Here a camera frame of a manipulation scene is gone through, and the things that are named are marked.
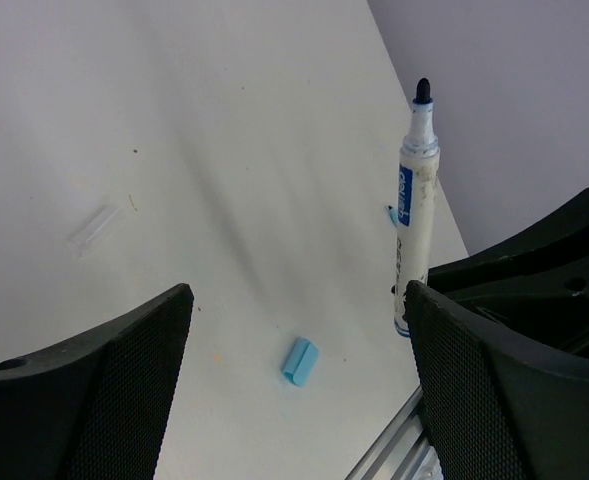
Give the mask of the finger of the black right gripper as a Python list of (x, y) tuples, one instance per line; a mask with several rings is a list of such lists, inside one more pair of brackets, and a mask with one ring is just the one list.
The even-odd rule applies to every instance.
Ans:
[(464, 308), (589, 359), (589, 188), (520, 233), (430, 270)]

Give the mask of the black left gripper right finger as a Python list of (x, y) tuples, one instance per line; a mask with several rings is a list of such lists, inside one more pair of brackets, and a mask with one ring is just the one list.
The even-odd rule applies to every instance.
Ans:
[(589, 360), (412, 281), (405, 319), (447, 479), (589, 479)]

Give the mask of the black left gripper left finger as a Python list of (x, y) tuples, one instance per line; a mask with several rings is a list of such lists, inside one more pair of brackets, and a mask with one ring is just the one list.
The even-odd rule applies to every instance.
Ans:
[(0, 363), (0, 479), (151, 479), (194, 295), (136, 309)]

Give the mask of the transparent pen cap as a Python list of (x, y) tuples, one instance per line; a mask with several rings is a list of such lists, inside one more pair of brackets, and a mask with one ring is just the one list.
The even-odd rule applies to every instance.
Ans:
[(119, 229), (124, 219), (125, 213), (118, 203), (104, 203), (70, 233), (67, 245), (78, 258), (89, 257)]

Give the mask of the white marker pen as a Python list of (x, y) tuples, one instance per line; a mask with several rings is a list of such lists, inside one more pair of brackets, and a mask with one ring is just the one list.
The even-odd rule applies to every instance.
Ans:
[(397, 206), (390, 210), (397, 231), (394, 326), (405, 338), (410, 336), (404, 319), (407, 286), (411, 281), (425, 283), (429, 271), (440, 164), (433, 112), (431, 84), (422, 78), (416, 85), (409, 129), (399, 151)]

